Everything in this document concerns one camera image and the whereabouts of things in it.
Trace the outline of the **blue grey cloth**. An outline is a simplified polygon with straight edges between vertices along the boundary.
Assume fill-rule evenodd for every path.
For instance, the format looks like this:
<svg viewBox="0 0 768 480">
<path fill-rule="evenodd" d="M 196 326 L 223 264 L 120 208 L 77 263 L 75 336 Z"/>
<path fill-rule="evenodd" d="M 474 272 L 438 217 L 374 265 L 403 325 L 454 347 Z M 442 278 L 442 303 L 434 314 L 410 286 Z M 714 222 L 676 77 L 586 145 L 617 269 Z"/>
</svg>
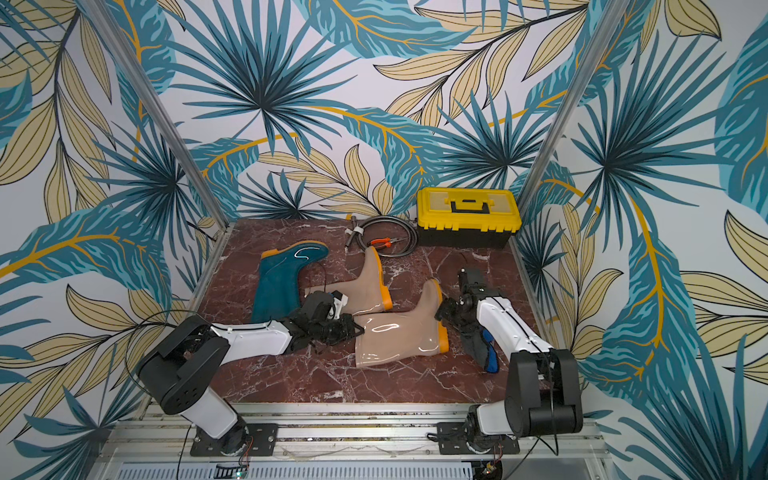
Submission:
<svg viewBox="0 0 768 480">
<path fill-rule="evenodd" d="M 499 371 L 499 360 L 494 348 L 494 338 L 489 330 L 483 328 L 481 332 L 484 354 L 483 368 L 487 373 L 495 374 Z"/>
</svg>

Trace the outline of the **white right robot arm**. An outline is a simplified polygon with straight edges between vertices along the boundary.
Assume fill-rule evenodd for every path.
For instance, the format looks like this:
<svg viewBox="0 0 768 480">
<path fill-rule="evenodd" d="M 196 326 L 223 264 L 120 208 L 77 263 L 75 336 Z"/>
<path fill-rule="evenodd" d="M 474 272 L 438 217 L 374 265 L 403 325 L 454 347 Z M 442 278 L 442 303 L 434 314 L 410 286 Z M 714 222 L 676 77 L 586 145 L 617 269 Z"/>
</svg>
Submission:
<svg viewBox="0 0 768 480">
<path fill-rule="evenodd" d="M 487 453 L 506 440 L 557 437 L 583 428 L 578 362 L 567 349 L 542 339 L 484 274 L 458 272 L 460 295 L 442 301 L 435 318 L 455 330 L 463 351 L 487 373 L 507 361 L 504 397 L 474 405 L 457 432 L 438 436 L 473 453 Z"/>
</svg>

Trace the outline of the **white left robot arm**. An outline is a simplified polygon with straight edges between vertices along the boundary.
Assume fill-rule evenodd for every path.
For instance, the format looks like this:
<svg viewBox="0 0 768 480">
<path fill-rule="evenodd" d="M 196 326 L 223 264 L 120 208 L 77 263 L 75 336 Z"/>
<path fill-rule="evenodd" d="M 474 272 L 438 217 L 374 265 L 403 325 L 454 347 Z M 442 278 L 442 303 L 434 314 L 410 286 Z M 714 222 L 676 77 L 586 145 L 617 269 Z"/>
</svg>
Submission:
<svg viewBox="0 0 768 480">
<path fill-rule="evenodd" d="M 261 356 L 280 356 L 317 342 L 335 346 L 364 334 L 343 311 L 339 291 L 314 292 L 288 315 L 265 323 L 225 325 L 189 316 L 137 364 L 136 374 L 167 415 L 196 427 L 208 445 L 204 453 L 244 455 L 261 436 L 211 387 L 223 365 Z"/>
</svg>

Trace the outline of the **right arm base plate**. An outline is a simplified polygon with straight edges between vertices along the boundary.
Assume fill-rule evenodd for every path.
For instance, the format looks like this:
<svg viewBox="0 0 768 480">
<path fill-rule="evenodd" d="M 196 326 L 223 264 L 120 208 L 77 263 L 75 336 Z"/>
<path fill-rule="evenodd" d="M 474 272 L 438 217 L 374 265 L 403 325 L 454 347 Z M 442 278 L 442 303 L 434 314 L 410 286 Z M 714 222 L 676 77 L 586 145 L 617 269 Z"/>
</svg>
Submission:
<svg viewBox="0 0 768 480">
<path fill-rule="evenodd" d="M 465 422 L 440 422 L 429 436 L 438 444 L 441 455 L 518 454 L 519 443 L 509 435 L 486 435 Z"/>
</svg>

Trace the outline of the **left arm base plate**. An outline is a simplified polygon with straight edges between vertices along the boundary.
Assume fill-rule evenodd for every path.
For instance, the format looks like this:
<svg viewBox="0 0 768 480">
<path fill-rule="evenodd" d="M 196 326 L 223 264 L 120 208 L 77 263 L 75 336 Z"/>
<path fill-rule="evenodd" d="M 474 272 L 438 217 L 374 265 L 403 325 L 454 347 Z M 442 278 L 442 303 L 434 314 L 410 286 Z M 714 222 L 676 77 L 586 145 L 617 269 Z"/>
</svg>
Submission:
<svg viewBox="0 0 768 480">
<path fill-rule="evenodd" d="M 274 423 L 236 423 L 221 438 L 214 439 L 200 427 L 190 447 L 192 457 L 270 457 L 277 440 Z"/>
</svg>

